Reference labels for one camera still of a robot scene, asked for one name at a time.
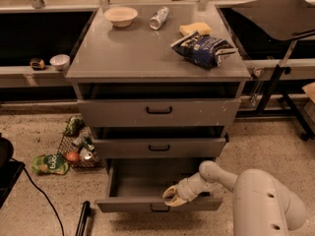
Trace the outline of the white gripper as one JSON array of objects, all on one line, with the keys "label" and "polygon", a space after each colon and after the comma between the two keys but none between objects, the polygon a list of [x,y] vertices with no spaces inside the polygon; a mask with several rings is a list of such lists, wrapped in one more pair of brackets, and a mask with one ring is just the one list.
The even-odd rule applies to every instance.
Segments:
[{"label": "white gripper", "polygon": [[185,178],[181,180],[177,186],[172,185],[167,188],[162,197],[164,199],[170,199],[164,203],[169,207],[180,207],[185,205],[187,202],[191,202],[198,196],[198,182]]}]

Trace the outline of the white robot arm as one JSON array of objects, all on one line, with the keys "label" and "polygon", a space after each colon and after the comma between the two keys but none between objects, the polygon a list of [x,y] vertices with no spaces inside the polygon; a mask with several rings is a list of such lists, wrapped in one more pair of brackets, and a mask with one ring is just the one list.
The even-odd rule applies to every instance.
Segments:
[{"label": "white robot arm", "polygon": [[302,199],[260,169],[236,175],[206,160],[197,173],[166,189],[162,197],[167,206],[179,207],[217,186],[233,194],[233,236],[288,236],[306,222]]}]

